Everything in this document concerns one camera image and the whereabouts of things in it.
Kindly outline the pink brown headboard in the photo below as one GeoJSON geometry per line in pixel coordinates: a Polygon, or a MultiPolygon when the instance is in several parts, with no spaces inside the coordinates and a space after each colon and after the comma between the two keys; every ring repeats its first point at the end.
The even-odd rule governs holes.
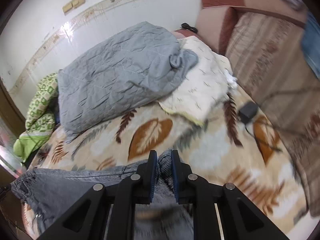
{"type": "Polygon", "coordinates": [[[196,36],[212,51],[225,54],[233,28],[246,12],[254,12],[291,22],[299,27],[306,23],[307,8],[296,11],[284,0],[201,0],[202,9],[197,17],[197,33],[178,29],[176,38],[196,36]]]}

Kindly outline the blue denim garment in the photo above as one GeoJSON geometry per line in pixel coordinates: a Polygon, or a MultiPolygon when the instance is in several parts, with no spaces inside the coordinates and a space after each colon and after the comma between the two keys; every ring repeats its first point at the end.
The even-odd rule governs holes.
{"type": "Polygon", "coordinates": [[[301,48],[304,59],[314,72],[315,76],[320,77],[320,27],[309,11],[304,28],[303,38],[301,40],[301,48]]]}

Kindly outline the beige wall switch plate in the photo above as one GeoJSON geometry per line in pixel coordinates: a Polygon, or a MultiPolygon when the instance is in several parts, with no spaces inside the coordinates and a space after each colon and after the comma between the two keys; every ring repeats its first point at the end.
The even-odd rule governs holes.
{"type": "Polygon", "coordinates": [[[62,7],[63,13],[65,15],[68,14],[71,10],[76,9],[81,5],[83,5],[85,1],[86,0],[71,0],[70,2],[68,2],[62,7]]]}

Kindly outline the grey washed denim pants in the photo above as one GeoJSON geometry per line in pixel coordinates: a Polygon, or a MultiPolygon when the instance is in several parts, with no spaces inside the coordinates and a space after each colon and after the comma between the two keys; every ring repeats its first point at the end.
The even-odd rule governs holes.
{"type": "MultiPolygon", "coordinates": [[[[193,239],[189,206],[179,205],[175,200],[171,152],[168,149],[158,156],[152,203],[136,206],[135,239],[193,239]]],[[[37,228],[43,233],[94,184],[117,184],[133,175],[144,162],[140,160],[102,171],[35,168],[12,182],[11,190],[37,215],[37,228]]]]}

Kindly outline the green patterned blanket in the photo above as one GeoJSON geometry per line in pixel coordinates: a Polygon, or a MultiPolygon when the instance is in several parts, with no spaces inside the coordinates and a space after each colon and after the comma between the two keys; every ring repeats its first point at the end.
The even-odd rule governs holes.
{"type": "Polygon", "coordinates": [[[29,104],[25,131],[14,143],[13,153],[21,162],[24,163],[29,155],[38,150],[52,135],[55,117],[49,105],[57,96],[57,73],[52,73],[37,84],[36,93],[29,104]]]}

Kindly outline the stained glass wooden door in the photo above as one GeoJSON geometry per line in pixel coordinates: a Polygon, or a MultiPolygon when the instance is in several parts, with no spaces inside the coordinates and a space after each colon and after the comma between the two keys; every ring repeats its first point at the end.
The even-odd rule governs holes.
{"type": "Polygon", "coordinates": [[[1,80],[1,168],[14,178],[25,172],[21,159],[13,153],[16,139],[24,132],[24,122],[1,80]]]}

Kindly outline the black plug by headboard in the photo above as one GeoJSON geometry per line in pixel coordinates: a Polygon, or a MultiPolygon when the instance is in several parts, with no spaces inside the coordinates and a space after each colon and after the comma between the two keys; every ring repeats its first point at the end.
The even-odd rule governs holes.
{"type": "Polygon", "coordinates": [[[189,24],[187,23],[182,23],[181,24],[181,29],[184,29],[184,30],[188,30],[188,31],[191,31],[193,33],[198,33],[198,29],[193,27],[193,26],[190,26],[189,24]]]}

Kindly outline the cream pillow under grey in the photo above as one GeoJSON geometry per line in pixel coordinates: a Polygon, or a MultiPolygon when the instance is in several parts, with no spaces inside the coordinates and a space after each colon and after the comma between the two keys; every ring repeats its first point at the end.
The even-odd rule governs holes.
{"type": "Polygon", "coordinates": [[[168,114],[178,114],[198,126],[211,109],[227,99],[227,93],[238,87],[229,59],[213,52],[196,36],[179,39],[183,49],[195,52],[198,63],[187,73],[183,82],[169,96],[159,100],[168,114]]]}

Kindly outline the grey quilted pillow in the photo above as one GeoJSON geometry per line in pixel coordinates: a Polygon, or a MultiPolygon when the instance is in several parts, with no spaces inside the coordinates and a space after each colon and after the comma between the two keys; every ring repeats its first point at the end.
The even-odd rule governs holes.
{"type": "Polygon", "coordinates": [[[141,22],[83,53],[57,75],[67,142],[170,94],[198,62],[163,27],[141,22]]]}

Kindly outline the black power adapter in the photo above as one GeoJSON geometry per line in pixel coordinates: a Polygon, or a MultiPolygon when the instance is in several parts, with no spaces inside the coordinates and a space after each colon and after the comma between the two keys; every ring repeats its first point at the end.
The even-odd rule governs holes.
{"type": "Polygon", "coordinates": [[[258,112],[258,105],[253,101],[246,102],[239,110],[238,117],[243,124],[249,123],[258,112]]]}

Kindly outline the leaf pattern beige bedspread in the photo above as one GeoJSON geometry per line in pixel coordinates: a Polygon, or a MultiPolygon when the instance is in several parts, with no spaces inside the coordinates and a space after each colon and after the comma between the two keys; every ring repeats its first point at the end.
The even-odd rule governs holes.
{"type": "Polygon", "coordinates": [[[66,142],[56,129],[31,167],[67,171],[103,170],[146,159],[151,150],[178,150],[180,158],[213,184],[234,183],[284,233],[304,216],[307,204],[292,159],[277,131],[259,112],[252,124],[237,124],[240,145],[227,134],[223,104],[204,125],[165,113],[157,103],[103,122],[66,142]]]}

